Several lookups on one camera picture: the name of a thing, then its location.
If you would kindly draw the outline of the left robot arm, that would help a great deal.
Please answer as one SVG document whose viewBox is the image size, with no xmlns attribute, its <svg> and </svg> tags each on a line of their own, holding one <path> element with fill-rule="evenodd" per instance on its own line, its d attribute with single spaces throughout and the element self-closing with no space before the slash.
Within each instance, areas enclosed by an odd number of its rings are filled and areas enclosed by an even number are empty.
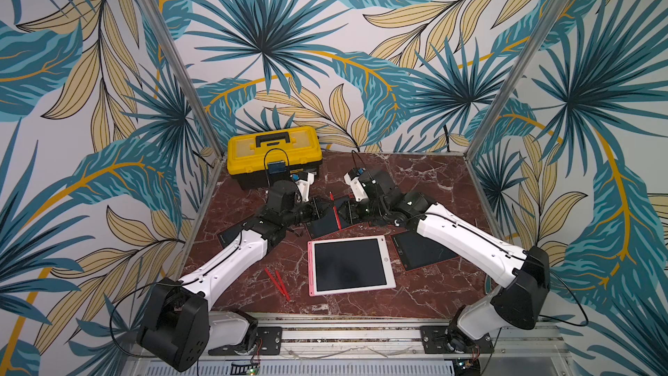
<svg viewBox="0 0 668 376">
<path fill-rule="evenodd" d="M 280 180 L 265 204 L 224 232 L 224 249 L 178 280 L 165 278 L 151 289 L 137 344 L 178 372 L 204 353 L 223 348 L 246 353 L 256 348 L 257 320 L 243 312 L 213 320 L 210 311 L 220 296 L 251 266 L 267 256 L 296 226 L 322 219 L 332 202 L 307 198 L 292 181 Z"/>
</svg>

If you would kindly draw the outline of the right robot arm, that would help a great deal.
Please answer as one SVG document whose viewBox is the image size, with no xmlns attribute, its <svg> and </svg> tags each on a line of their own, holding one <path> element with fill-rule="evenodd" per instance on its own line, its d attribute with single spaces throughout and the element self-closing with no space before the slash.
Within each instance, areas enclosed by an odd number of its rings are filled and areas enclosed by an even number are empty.
<svg viewBox="0 0 668 376">
<path fill-rule="evenodd" d="M 386 171 L 352 169 L 344 182 L 355 198 L 355 218 L 414 231 L 467 260 L 496 283 L 485 297 L 459 308 L 444 334 L 434 337 L 445 351 L 479 351 L 491 333 L 503 327 L 535 328 L 551 288 L 549 256 L 544 250 L 524 249 L 495 238 L 421 191 L 404 193 Z"/>
</svg>

